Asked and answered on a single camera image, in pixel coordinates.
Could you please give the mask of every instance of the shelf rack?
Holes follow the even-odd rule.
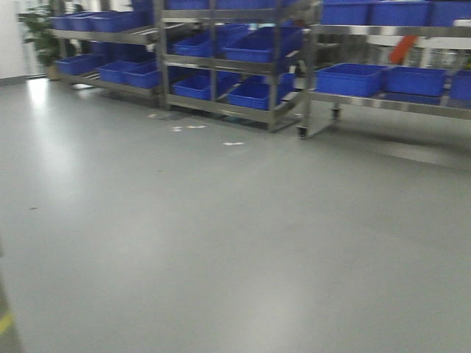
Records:
[[[167,27],[167,35],[175,38],[188,31],[187,24],[172,24]],[[126,44],[141,44],[143,46],[158,41],[158,31],[153,26],[144,26],[127,30],[125,32],[79,32],[54,29],[52,33],[58,38],[95,40],[98,42],[113,42]]]
[[[100,7],[102,11],[110,10],[109,0],[100,0]],[[64,12],[63,0],[54,1],[54,13],[61,15]],[[190,24],[172,23],[166,27],[166,35],[169,38],[178,38],[187,33],[191,29]],[[112,42],[112,43],[126,43],[138,45],[157,44],[160,36],[158,29],[155,26],[143,26],[139,28],[129,29],[124,32],[81,32],[81,31],[64,31],[53,29],[52,33],[60,39],[61,57],[65,57],[65,50],[63,45],[64,39],[76,40],[95,40],[99,42]],[[159,55],[159,45],[155,45],[156,56]],[[157,98],[161,93],[160,86],[155,88],[138,88],[130,85],[120,85],[113,82],[103,81],[99,78],[96,71],[87,72],[82,75],[67,75],[59,73],[61,80],[71,84],[84,84],[95,86],[99,88],[106,88],[108,90],[130,93],[134,95],[144,96],[151,99]]]
[[[209,26],[214,52],[216,50],[216,24],[217,23],[257,23],[275,24],[275,48],[274,57],[280,52],[280,25],[282,21],[295,17],[301,10],[306,10],[312,6],[312,0],[298,0],[296,3],[282,7],[282,0],[276,0],[274,9],[249,9],[249,10],[217,10],[216,0],[210,0],[209,10],[166,10],[165,1],[157,1],[156,21],[159,32],[166,32],[167,23],[204,23]],[[231,115],[245,118],[252,121],[259,121],[268,125],[269,131],[275,131],[285,126],[285,123],[292,124],[296,120],[285,118],[298,103],[302,101],[302,93],[291,93],[284,97],[282,104],[276,105],[277,86],[280,72],[276,63],[252,63],[234,60],[226,60],[219,57],[189,57],[169,54],[167,52],[166,38],[163,35],[159,42],[160,56],[159,66],[163,73],[163,98],[164,107],[170,106],[188,107],[196,110],[208,111],[222,115]],[[291,53],[285,65],[295,63],[302,57],[302,51]],[[201,68],[210,70],[211,74],[211,100],[192,99],[184,96],[171,94],[169,84],[168,67],[182,66],[187,68]],[[226,95],[217,96],[217,71],[231,71],[240,74],[257,74],[267,76],[270,86],[270,100],[268,110],[258,110],[247,107],[239,107],[224,102]]]
[[[72,85],[81,83],[83,85],[105,88],[115,92],[130,93],[135,94],[137,96],[144,96],[149,98],[155,97],[157,94],[160,93],[159,86],[154,88],[140,88],[130,85],[122,85],[119,83],[103,81],[102,79],[100,79],[100,75],[97,71],[87,72],[82,75],[67,75],[64,73],[59,73],[59,77],[61,80],[69,82]]]
[[[438,115],[449,118],[471,120],[471,104],[465,101],[456,101],[447,96],[442,97],[440,104],[419,104],[405,101],[392,101],[385,98],[385,94],[379,94],[371,98],[342,96],[337,94],[319,93],[312,90],[314,83],[314,63],[317,53],[319,35],[417,35],[420,37],[444,37],[444,38],[471,38],[471,27],[407,27],[407,26],[311,26],[311,41],[309,50],[313,55],[306,55],[306,89],[305,106],[301,124],[298,126],[300,138],[308,138],[314,133],[310,130],[312,101],[326,101],[333,103],[333,123],[340,118],[341,104],[371,107],[385,110],[398,110],[401,112]]]

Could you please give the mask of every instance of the gray epoxy floor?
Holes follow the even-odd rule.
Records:
[[[2,88],[0,112],[26,353],[470,352],[469,123],[379,112],[450,150],[300,141],[44,80]]]

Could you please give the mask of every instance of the blue plastic bin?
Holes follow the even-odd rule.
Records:
[[[297,0],[283,0],[282,5],[289,6]],[[275,0],[218,0],[218,9],[272,9],[275,8]]]
[[[166,0],[169,10],[205,10],[209,9],[209,0]]]
[[[338,64],[317,71],[316,91],[370,97],[383,85],[386,66]]]
[[[218,51],[226,45],[230,45],[249,32],[246,24],[225,24],[216,27],[218,40]],[[209,31],[204,31],[198,35],[186,38],[173,45],[175,54],[188,55],[191,57],[212,57],[213,44]]]
[[[386,93],[384,99],[390,101],[406,101],[409,103],[418,103],[418,104],[432,104],[439,105],[441,99],[437,97],[430,96],[418,96],[415,94],[404,94],[404,93]]]
[[[103,55],[105,62],[110,63],[113,61],[113,44],[109,42],[90,42],[91,53],[96,55]]]
[[[324,1],[321,24],[369,24],[369,15],[375,1]]]
[[[150,59],[145,46],[139,44],[113,43],[113,61],[145,61]]]
[[[104,64],[104,61],[102,55],[84,54],[56,60],[56,64],[64,74],[80,75],[98,68]]]
[[[282,74],[280,78],[280,85],[288,85],[294,88],[294,80],[296,79],[295,74]],[[261,76],[261,75],[253,75],[246,79],[244,82],[246,83],[264,83],[268,84],[268,77]]]
[[[153,88],[160,84],[161,75],[157,63],[151,62],[123,71],[124,81],[131,86]]]
[[[70,16],[72,16],[73,13],[69,13],[67,15],[60,15],[60,16],[53,16],[51,17],[51,23],[52,23],[52,28],[54,29],[60,29],[63,31],[68,31],[72,30],[72,24],[68,20]]]
[[[216,27],[219,48],[236,42],[249,34],[248,24],[224,24]]]
[[[103,81],[125,83],[126,81],[123,73],[138,65],[139,64],[129,63],[126,61],[115,61],[114,63],[100,66],[97,70]]]
[[[274,28],[264,27],[247,35],[237,42],[224,47],[229,60],[269,63],[273,61]],[[285,57],[302,46],[302,29],[298,27],[280,28],[280,56]]]
[[[190,57],[211,57],[213,55],[213,45],[209,32],[199,33],[181,40],[173,45],[173,49],[175,54]]]
[[[71,29],[74,31],[80,32],[91,32],[93,31],[93,24],[91,23],[91,18],[102,13],[92,13],[84,11],[82,13],[75,13],[67,18],[67,21],[70,23]]]
[[[277,93],[277,105],[286,94],[293,91],[290,85],[279,85]],[[263,83],[244,82],[235,90],[227,94],[229,104],[253,109],[269,109],[270,86]]]
[[[380,1],[373,5],[373,26],[427,26],[432,1]]]
[[[458,71],[453,76],[450,98],[471,101],[471,71]]]
[[[154,8],[153,0],[131,0],[134,10],[148,10]]]
[[[218,72],[217,94],[226,93],[239,79],[238,74]],[[174,94],[196,99],[211,100],[211,78],[209,74],[191,76],[172,85]]]
[[[399,66],[386,73],[385,90],[421,96],[441,96],[446,78],[446,70]]]
[[[146,26],[142,11],[106,12],[90,17],[95,32],[123,32]]]
[[[471,19],[471,1],[434,1],[431,26],[452,26],[455,20]]]

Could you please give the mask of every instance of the metal rack leg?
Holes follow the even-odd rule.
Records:
[[[111,10],[110,0],[100,0],[100,6],[102,8],[102,11]]]
[[[56,16],[62,15],[65,12],[65,3],[63,0],[54,0],[52,2],[52,7]],[[67,57],[65,39],[59,39],[59,55],[61,58]]]
[[[155,44],[155,56],[160,69],[162,90],[159,95],[159,104],[165,110],[170,110],[167,96],[170,93],[169,68],[165,65],[165,55],[167,54],[166,25],[162,21],[164,10],[164,0],[154,0],[154,18],[158,29],[158,42]]]
[[[312,34],[307,43],[307,50],[305,51],[305,64],[306,64],[306,75],[304,80],[304,108],[302,112],[301,123],[298,126],[299,138],[308,138],[309,126],[311,125],[311,99],[309,98],[309,91],[312,88],[314,80],[314,66],[317,60],[317,43],[319,40],[318,34]]]

